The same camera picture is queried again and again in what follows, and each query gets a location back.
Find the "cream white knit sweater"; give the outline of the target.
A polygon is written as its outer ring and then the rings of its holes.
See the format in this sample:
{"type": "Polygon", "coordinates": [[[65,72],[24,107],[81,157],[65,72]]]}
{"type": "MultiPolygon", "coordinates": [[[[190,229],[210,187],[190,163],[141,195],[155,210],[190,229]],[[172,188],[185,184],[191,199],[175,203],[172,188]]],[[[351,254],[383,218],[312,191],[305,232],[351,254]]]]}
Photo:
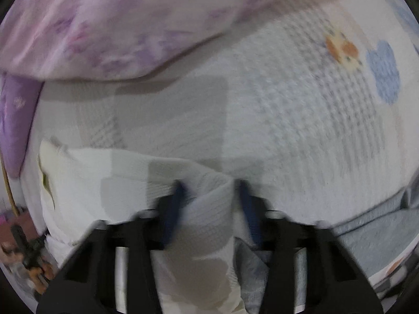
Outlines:
{"type": "Polygon", "coordinates": [[[62,264],[98,220],[121,223],[181,181],[173,241],[153,254],[165,313],[244,313],[234,271],[234,181],[195,162],[118,149],[70,149],[43,140],[38,155],[48,251],[62,264]]]}

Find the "grey hooded sweatshirt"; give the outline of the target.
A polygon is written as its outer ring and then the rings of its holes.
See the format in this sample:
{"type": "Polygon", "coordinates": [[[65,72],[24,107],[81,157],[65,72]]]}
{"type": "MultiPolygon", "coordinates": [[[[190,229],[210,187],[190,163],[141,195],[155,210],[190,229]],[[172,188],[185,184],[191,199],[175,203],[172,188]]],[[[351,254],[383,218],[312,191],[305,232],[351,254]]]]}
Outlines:
{"type": "MultiPolygon", "coordinates": [[[[418,189],[406,187],[361,216],[334,228],[368,277],[384,308],[391,291],[418,266],[418,189]]],[[[248,313],[257,313],[268,276],[269,252],[234,241],[234,266],[248,313]]]]}

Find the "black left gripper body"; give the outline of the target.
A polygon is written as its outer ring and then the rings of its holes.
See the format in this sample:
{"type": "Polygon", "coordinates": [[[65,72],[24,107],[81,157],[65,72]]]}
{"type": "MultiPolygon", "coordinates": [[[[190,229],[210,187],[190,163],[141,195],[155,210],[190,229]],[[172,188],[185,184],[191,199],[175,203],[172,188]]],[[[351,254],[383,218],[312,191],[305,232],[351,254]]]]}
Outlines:
{"type": "Polygon", "coordinates": [[[22,256],[21,262],[28,271],[29,279],[34,285],[34,293],[37,296],[46,292],[49,283],[55,277],[53,265],[42,255],[48,233],[46,230],[41,236],[28,240],[20,225],[11,226],[11,234],[16,242],[17,252],[22,256]]]}

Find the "patterned bed sheet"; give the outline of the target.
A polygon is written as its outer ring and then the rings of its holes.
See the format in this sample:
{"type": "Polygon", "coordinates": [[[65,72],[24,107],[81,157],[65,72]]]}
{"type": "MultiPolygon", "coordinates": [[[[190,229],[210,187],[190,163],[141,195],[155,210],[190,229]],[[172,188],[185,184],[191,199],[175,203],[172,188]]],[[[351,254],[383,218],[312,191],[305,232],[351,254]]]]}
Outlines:
{"type": "Polygon", "coordinates": [[[43,140],[195,162],[335,228],[418,189],[418,23],[404,0],[279,0],[145,79],[48,82],[20,178],[41,230],[43,140]]]}

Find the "purple floral quilt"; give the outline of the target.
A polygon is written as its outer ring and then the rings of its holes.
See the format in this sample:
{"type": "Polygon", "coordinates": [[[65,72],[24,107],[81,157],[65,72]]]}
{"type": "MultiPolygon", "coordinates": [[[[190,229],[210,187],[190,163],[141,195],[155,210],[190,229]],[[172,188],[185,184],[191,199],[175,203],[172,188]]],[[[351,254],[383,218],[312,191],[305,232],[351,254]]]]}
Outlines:
{"type": "Polygon", "coordinates": [[[1,155],[20,175],[49,80],[147,75],[274,0],[15,0],[1,22],[1,155]]]}

